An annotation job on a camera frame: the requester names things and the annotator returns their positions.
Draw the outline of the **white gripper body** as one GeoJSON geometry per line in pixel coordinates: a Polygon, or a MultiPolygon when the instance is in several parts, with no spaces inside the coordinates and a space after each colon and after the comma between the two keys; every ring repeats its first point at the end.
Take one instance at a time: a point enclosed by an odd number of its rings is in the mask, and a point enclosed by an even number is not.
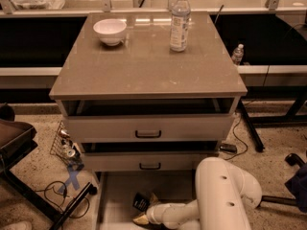
{"type": "Polygon", "coordinates": [[[163,224],[168,229],[177,229],[178,220],[175,217],[177,206],[172,203],[155,204],[146,211],[149,223],[163,224]]]}

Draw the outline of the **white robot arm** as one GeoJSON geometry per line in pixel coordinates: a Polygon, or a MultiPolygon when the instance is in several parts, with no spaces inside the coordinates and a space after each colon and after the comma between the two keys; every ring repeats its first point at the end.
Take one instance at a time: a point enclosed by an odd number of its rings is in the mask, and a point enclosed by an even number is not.
{"type": "Polygon", "coordinates": [[[196,199],[161,203],[133,219],[137,225],[164,225],[169,230],[251,230],[245,207],[257,207],[262,189],[257,179],[218,157],[203,159],[195,174],[196,199]]]}

